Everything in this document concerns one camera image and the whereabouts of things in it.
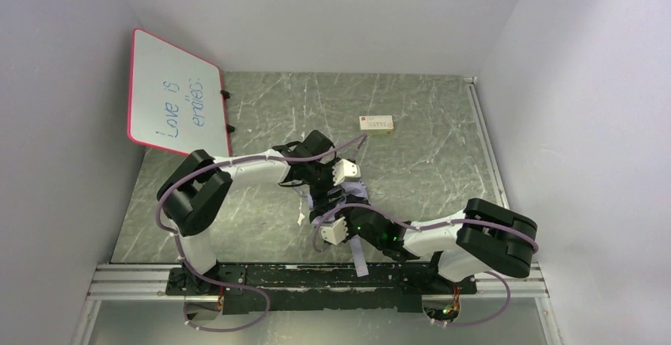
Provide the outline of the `light purple folding umbrella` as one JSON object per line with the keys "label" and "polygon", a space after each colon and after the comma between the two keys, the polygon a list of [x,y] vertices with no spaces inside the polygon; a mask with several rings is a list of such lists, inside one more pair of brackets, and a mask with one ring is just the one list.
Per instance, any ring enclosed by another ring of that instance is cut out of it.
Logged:
{"label": "light purple folding umbrella", "polygon": [[[343,198],[339,200],[335,207],[328,212],[315,212],[314,210],[311,210],[313,202],[312,198],[309,196],[309,193],[303,192],[298,187],[294,188],[301,197],[307,200],[310,213],[309,220],[315,227],[311,238],[311,245],[316,252],[324,252],[326,249],[328,249],[329,246],[331,246],[320,238],[319,229],[324,223],[333,222],[336,219],[342,217],[340,215],[340,211],[346,208],[341,208],[342,205],[368,202],[368,192],[365,184],[362,181],[346,182],[336,187],[338,188],[338,191],[343,193]],[[355,235],[349,241],[346,239],[344,242],[347,242],[350,245],[356,275],[359,278],[367,276],[369,274],[369,270],[366,265],[364,252],[362,250],[361,238],[358,235]]]}

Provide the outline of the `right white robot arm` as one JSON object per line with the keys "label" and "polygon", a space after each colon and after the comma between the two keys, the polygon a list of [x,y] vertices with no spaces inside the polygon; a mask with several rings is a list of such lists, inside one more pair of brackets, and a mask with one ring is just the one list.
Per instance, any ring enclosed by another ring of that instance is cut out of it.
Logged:
{"label": "right white robot arm", "polygon": [[398,263],[436,256],[437,276],[450,282],[485,271],[526,278],[539,250],[531,218],[480,198],[424,222],[391,218],[368,203],[345,203],[332,217],[345,225],[347,240],[359,237]]}

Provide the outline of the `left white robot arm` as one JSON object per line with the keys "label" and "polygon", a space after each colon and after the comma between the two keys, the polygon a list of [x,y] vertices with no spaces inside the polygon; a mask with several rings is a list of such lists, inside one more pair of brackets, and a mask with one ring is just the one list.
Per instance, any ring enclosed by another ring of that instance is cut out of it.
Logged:
{"label": "left white robot arm", "polygon": [[159,188],[154,214],[157,226],[175,241],[184,287],[195,294],[236,287],[220,276],[222,265],[210,234],[229,193],[254,184],[306,185],[316,207],[333,208],[338,153],[352,145],[349,141],[337,146],[320,131],[312,131],[301,141],[246,156],[216,158],[205,150],[191,152]]}

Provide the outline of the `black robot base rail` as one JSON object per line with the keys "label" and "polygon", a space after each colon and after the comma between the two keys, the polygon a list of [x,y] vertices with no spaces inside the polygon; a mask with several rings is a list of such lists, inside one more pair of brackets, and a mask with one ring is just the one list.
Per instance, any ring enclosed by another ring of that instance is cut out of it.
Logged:
{"label": "black robot base rail", "polygon": [[395,309],[420,313],[429,295],[451,297],[476,293],[474,277],[450,282],[433,263],[368,263],[359,277],[352,263],[223,263],[216,286],[189,275],[185,267],[170,270],[165,295],[189,302],[222,298],[222,314],[323,309]]}

